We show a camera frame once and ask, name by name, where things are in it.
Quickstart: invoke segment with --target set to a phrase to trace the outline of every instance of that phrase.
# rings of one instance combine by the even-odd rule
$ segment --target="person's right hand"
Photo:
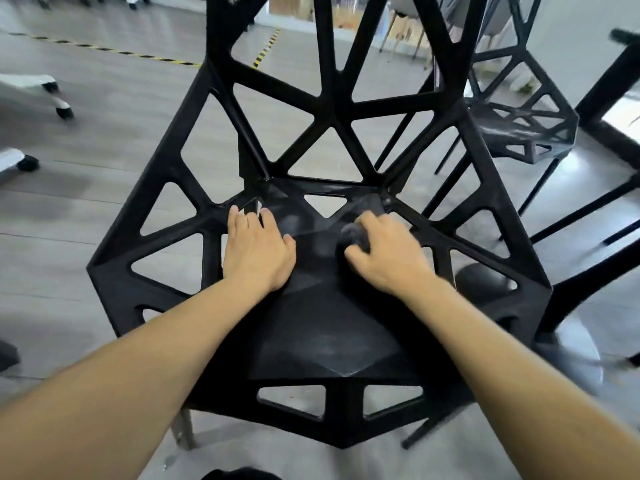
[[[354,244],[344,255],[375,288],[402,299],[417,284],[437,279],[420,243],[402,222],[388,214],[376,217],[370,210],[356,222],[367,230],[371,252],[367,254]]]

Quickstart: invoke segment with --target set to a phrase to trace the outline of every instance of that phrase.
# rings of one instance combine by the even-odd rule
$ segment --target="person's right arm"
[[[400,298],[447,350],[525,480],[640,477],[640,435],[436,276],[400,222],[367,211],[370,254],[347,259]]]

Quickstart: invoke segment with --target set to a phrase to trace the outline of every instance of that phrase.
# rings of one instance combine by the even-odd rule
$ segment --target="forearm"
[[[437,278],[404,300],[446,348],[524,479],[637,476],[637,435],[448,283]]]
[[[137,478],[222,339],[264,294],[222,280],[7,406],[3,475]]]

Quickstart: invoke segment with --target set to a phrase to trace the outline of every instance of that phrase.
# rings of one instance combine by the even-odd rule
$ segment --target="yellow and black striped tape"
[[[181,66],[200,67],[200,64],[196,64],[195,62],[178,61],[176,59],[169,59],[168,57],[156,57],[155,55],[137,54],[135,52],[130,52],[128,50],[117,50],[115,48],[100,47],[98,45],[93,45],[91,43],[80,43],[80,42],[74,42],[73,40],[56,39],[56,38],[45,37],[43,35],[31,35],[31,34],[26,34],[22,32],[6,32],[3,30],[0,30],[0,31],[4,32],[7,35],[12,35],[15,37],[27,37],[33,40],[52,42],[60,45],[71,45],[73,47],[91,48],[93,50],[100,50],[101,52],[113,52],[114,54],[129,55],[130,57],[139,57],[140,59],[150,59],[152,61],[169,62],[170,64],[178,64]],[[260,62],[262,62],[262,60],[264,59],[264,56],[267,55],[267,52],[269,51],[269,49],[276,42],[276,39],[278,38],[279,33],[280,33],[280,29],[276,29],[275,33],[269,39],[267,47],[265,47],[265,49],[263,49],[260,52],[260,54],[258,54],[258,56],[255,58],[255,61],[253,62],[254,69],[258,69],[258,65],[260,65]]]
[[[278,38],[278,35],[280,35],[280,29],[276,29],[276,31],[273,33],[273,35],[269,39],[267,47],[263,48],[260,54],[258,54],[258,56],[253,61],[254,69],[258,69],[260,62],[264,60],[265,56],[267,55],[267,52],[270,51],[270,49],[273,47],[273,44],[276,43],[276,39]]]

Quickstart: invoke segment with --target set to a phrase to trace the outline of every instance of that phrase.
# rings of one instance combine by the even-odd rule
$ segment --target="person's left arm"
[[[293,270],[295,241],[261,214],[232,207],[224,279],[0,410],[4,478],[140,475],[222,340]]]

